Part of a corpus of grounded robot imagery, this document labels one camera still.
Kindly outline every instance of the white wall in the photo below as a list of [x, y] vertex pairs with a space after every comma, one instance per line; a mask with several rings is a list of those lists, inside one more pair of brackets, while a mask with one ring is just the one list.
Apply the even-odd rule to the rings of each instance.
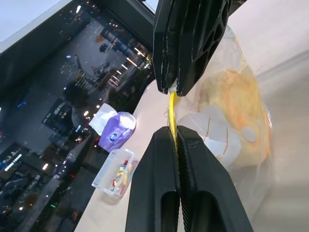
[[1, 0], [0, 53], [71, 0]]
[[309, 1], [248, 0], [229, 19], [273, 120], [275, 180], [255, 232], [309, 228]]
[[156, 7], [158, 6], [159, 0], [146, 0], [145, 5], [152, 11], [155, 13], [156, 11]]

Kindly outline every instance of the transparent plastic bag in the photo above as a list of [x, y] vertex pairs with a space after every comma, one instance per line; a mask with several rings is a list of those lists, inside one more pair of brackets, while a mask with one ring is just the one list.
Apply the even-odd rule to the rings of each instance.
[[272, 124], [230, 27], [203, 76], [175, 103], [174, 114], [177, 125], [197, 131], [227, 169], [252, 218], [272, 179]]

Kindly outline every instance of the clear plastic container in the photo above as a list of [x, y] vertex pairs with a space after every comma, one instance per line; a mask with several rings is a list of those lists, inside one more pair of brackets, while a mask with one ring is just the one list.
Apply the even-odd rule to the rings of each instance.
[[122, 197], [139, 161], [128, 149], [115, 149], [97, 174], [92, 186], [112, 196]]

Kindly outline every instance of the yellow wire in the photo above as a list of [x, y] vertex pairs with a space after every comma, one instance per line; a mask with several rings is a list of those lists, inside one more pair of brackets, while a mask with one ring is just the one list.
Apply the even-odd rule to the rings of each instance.
[[175, 112], [174, 112], [174, 105], [178, 101], [178, 97], [175, 92], [171, 92], [170, 99], [169, 99], [169, 128], [172, 133], [174, 142], [175, 142], [175, 148], [177, 151], [177, 125], [176, 125], [176, 118], [175, 118]]

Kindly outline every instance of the ceiling light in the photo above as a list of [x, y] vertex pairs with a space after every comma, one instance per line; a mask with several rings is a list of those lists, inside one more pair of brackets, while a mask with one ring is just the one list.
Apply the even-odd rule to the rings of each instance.
[[80, 9], [81, 9], [81, 6], [78, 6], [76, 9], [76, 13], [78, 13]]
[[128, 61], [130, 61], [132, 64], [134, 64], [134, 66], [136, 66], [137, 67], [137, 64], [136, 63], [134, 63], [133, 61], [131, 61], [128, 57], [126, 58]]
[[134, 48], [134, 49], [138, 51], [138, 55], [141, 54], [143, 57], [145, 57], [145, 55], [140, 50], [138, 50], [137, 48]]
[[112, 75], [112, 77], [113, 77], [113, 78], [115, 78], [117, 81], [119, 81], [119, 80], [118, 80], [118, 78], [117, 78], [117, 77], [115, 77], [114, 75]]
[[124, 67], [126, 70], [128, 70], [128, 69], [127, 69], [127, 67], [126, 67], [126, 66], [124, 66], [123, 64], [122, 64], [121, 66], [122, 66], [122, 67]]
[[46, 163], [46, 164], [42, 167], [42, 169], [43, 169], [43, 170], [46, 170], [47, 166], [48, 166], [48, 163]]
[[118, 85], [116, 82], [114, 82], [112, 79], [109, 79], [109, 81], [113, 82], [115, 85]]

